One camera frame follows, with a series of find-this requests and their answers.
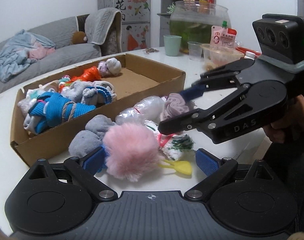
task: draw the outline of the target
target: black pants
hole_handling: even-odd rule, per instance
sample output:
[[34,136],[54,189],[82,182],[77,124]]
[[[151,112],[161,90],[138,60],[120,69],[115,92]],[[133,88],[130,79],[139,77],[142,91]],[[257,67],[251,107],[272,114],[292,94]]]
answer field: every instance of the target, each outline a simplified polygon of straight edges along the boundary
[[304,134],[292,143],[272,143],[264,160],[293,194],[298,204],[296,229],[304,232]]

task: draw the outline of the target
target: camera lens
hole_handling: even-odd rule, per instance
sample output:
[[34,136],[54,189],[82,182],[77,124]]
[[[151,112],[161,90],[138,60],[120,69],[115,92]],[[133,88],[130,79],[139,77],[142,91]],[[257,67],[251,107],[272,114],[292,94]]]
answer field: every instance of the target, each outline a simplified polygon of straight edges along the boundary
[[279,33],[279,39],[285,49],[288,48],[288,39],[283,32]]
[[260,37],[262,39],[264,39],[264,32],[262,31],[262,29],[261,28],[257,28],[257,32],[258,32],[258,35],[260,35]]
[[266,29],[266,34],[270,42],[276,44],[275,34],[271,29]]

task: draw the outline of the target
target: white bottle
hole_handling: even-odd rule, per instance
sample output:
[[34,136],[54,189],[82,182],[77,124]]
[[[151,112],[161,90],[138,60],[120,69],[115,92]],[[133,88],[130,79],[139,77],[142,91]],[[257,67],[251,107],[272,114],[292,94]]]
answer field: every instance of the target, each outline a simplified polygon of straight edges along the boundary
[[254,60],[254,59],[255,59],[255,56],[256,56],[255,53],[250,52],[250,51],[247,51],[247,52],[245,53],[244,58],[250,58],[250,59]]

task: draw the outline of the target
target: green water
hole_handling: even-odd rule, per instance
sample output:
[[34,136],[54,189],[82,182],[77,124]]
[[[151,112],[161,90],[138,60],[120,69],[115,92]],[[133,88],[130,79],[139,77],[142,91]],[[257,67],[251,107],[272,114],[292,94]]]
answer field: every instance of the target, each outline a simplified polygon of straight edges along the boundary
[[210,43],[212,25],[170,20],[170,34],[181,36],[181,52],[189,53],[188,41]]

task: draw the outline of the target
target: gray ribbed plate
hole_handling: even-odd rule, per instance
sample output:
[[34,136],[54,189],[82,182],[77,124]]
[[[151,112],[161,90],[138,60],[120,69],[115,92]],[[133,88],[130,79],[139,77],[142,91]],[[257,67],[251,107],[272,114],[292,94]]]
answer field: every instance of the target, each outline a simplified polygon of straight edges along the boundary
[[28,236],[22,240],[285,240],[282,233],[270,237],[248,237],[230,232],[216,223],[202,203],[184,200],[177,191],[132,192],[100,203],[79,227],[55,236]]

